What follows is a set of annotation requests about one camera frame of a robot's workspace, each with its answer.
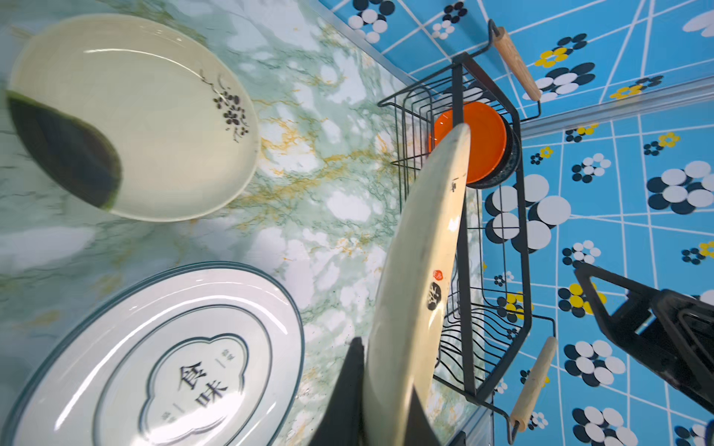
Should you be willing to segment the beige plate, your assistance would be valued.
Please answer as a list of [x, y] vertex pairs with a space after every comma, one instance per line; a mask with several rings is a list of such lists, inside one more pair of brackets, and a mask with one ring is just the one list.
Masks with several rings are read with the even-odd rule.
[[403, 445], [412, 407], [430, 395], [448, 301], [470, 159], [455, 126], [416, 176], [377, 288], [363, 387], [368, 445]]

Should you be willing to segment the white plate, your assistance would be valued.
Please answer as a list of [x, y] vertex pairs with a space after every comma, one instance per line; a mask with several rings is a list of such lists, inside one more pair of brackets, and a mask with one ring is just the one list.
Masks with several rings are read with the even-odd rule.
[[301, 380], [299, 309], [277, 280], [213, 261], [93, 311], [16, 400], [5, 445], [270, 445]]

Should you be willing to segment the orange plate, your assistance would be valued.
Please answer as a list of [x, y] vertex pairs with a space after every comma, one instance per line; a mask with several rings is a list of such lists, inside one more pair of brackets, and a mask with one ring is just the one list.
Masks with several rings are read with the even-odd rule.
[[[470, 128], [470, 155], [466, 172], [466, 185], [474, 189], [487, 189], [489, 180], [496, 178], [499, 167], [505, 167], [508, 134], [504, 119], [490, 106], [472, 102], [464, 106], [464, 124]], [[428, 139], [429, 158], [423, 174], [432, 176], [439, 167], [431, 167], [432, 152], [457, 126], [454, 110], [442, 113], [436, 120]]]

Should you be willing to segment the black plate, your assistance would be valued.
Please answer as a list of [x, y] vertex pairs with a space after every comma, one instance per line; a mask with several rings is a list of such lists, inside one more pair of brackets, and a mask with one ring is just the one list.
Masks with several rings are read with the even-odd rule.
[[522, 160], [520, 139], [514, 134], [511, 124], [501, 118], [506, 128], [507, 144], [506, 149], [498, 167], [484, 180], [468, 183], [467, 187], [476, 190], [484, 190], [498, 186], [507, 180], [517, 169]]

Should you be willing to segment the black wire dish rack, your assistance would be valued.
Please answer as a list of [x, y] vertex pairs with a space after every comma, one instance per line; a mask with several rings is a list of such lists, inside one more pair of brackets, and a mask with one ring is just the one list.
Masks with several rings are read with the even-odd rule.
[[[524, 119], [478, 64], [477, 52], [456, 55], [444, 68], [388, 96], [396, 127], [399, 193], [406, 198], [429, 157], [428, 139], [442, 113], [481, 102], [511, 124], [520, 139]], [[526, 183], [524, 162], [496, 187], [467, 187], [455, 264], [434, 379], [477, 407], [481, 421], [511, 414], [496, 405], [504, 376], [528, 338], [535, 312], [529, 257], [549, 241], [552, 224], [537, 215], [541, 197]]]

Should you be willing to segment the cream plate with flower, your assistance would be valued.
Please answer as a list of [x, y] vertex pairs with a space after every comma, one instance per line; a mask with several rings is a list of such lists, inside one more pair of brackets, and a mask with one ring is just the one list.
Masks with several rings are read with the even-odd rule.
[[93, 14], [48, 27], [14, 62], [7, 106], [52, 180], [128, 219], [215, 212], [258, 166], [247, 90], [203, 45], [151, 20]]

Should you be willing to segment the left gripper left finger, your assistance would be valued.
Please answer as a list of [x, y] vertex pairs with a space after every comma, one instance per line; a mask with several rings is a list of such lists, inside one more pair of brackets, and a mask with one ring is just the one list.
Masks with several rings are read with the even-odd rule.
[[363, 383], [364, 344], [362, 338], [356, 337], [351, 340], [327, 410], [310, 445], [361, 444]]

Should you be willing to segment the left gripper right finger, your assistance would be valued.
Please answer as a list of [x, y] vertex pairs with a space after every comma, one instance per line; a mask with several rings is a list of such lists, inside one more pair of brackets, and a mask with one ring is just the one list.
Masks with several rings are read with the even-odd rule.
[[418, 392], [412, 388], [409, 405], [404, 446], [440, 446], [440, 442], [431, 428], [429, 420], [418, 397]]

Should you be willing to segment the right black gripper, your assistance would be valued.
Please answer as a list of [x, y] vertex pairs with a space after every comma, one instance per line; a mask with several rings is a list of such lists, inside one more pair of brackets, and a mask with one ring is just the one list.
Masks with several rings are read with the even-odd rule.
[[594, 265], [575, 275], [606, 338], [711, 413], [712, 304]]

